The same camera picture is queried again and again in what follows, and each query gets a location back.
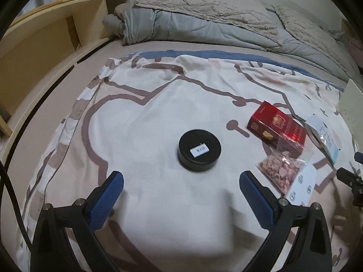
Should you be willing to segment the white teal paper packet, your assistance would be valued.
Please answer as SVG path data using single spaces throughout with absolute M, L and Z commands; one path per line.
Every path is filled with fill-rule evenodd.
M 335 163 L 338 159 L 340 149 L 328 126 L 315 114 L 306 119 L 304 126 L 315 145 L 326 153 L 332 163 Z

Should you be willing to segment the black round tin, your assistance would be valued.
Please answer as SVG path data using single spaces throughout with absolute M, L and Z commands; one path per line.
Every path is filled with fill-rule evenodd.
M 183 167 L 190 171 L 210 170 L 215 166 L 220 155 L 220 141 L 206 130 L 189 130 L 178 141 L 178 160 Z

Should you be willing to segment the white remote control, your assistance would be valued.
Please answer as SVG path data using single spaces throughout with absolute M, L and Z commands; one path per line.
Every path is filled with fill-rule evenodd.
M 290 204 L 307 206 L 316 184 L 316 168 L 308 162 L 285 195 Z

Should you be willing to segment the white cardboard box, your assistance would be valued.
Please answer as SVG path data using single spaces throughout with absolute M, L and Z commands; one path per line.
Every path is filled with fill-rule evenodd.
M 347 124 L 355 142 L 362 151 L 363 143 L 363 94 L 362 88 L 353 80 L 349 80 L 340 96 L 337 109 Z

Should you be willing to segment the bag of pink snacks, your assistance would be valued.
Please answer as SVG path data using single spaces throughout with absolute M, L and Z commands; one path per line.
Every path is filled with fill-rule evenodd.
M 305 147 L 290 138 L 280 137 L 276 148 L 257 163 L 257 168 L 278 191 L 286 195 L 312 156 L 310 146 Z

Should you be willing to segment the red cigarette pack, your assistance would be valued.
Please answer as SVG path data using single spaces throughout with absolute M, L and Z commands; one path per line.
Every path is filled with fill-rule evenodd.
M 252 114 L 247 128 L 267 145 L 298 158 L 304 150 L 306 129 L 278 108 L 264 101 Z

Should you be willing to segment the right beige quilted blanket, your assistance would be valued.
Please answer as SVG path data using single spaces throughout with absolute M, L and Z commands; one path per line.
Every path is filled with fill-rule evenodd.
M 352 57 L 343 50 L 343 47 L 332 35 L 318 24 L 290 8 L 280 5 L 274 6 L 274 8 L 286 31 L 296 40 L 321 52 L 346 73 L 349 71 L 359 73 Z

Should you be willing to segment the beige quilted blanket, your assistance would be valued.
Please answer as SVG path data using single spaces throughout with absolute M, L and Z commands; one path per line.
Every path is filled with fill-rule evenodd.
M 318 24 L 290 8 L 280 5 L 274 6 L 274 8 L 286 31 L 296 40 L 321 52 L 346 73 L 349 71 L 359 73 L 352 57 L 343 50 L 343 47 L 332 35 Z
M 258 0 L 135 0 L 134 5 L 233 25 L 281 43 L 277 27 Z

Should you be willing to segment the wooden side shelf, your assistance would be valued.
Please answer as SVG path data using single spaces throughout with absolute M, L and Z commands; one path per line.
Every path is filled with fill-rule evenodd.
M 128 0 L 58 0 L 16 18 L 1 39 L 1 161 L 43 96 L 110 40 L 102 20 Z

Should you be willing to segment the left beige quilted blanket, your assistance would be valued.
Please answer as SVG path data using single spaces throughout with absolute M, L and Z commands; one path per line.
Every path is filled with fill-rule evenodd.
M 258 0 L 135 0 L 134 5 L 233 25 L 281 43 L 277 27 Z

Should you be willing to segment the grey folded duvet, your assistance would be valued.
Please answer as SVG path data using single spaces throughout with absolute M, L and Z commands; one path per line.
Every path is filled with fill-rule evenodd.
M 121 37 L 125 45 L 144 41 L 179 41 L 243 47 L 283 54 L 345 82 L 352 79 L 362 84 L 362 75 L 342 44 L 332 41 L 323 45 L 321 41 L 314 42 L 307 37 L 297 39 L 280 23 L 278 15 L 271 13 L 270 17 L 277 27 L 279 42 L 233 25 L 125 4 L 117 6 L 114 14 L 105 16 L 102 23 L 112 34 Z

